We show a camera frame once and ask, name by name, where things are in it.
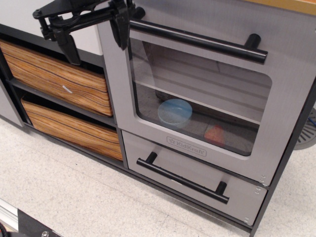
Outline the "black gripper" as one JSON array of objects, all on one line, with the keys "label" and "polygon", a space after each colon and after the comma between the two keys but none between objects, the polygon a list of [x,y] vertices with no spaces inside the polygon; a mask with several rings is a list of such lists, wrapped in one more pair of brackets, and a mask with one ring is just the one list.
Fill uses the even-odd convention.
[{"label": "black gripper", "polygon": [[81,60],[71,32],[109,21],[115,42],[121,50],[128,47],[130,19],[136,11],[132,0],[107,0],[108,6],[97,10],[103,0],[54,0],[36,9],[33,17],[39,20],[46,40],[57,41],[69,63],[80,65]]}]

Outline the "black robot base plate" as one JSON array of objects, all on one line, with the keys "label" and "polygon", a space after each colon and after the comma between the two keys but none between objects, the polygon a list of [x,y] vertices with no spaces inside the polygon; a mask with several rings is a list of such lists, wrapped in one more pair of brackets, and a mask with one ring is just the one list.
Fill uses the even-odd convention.
[{"label": "black robot base plate", "polygon": [[53,229],[18,209],[18,231],[28,237],[60,237]]}]

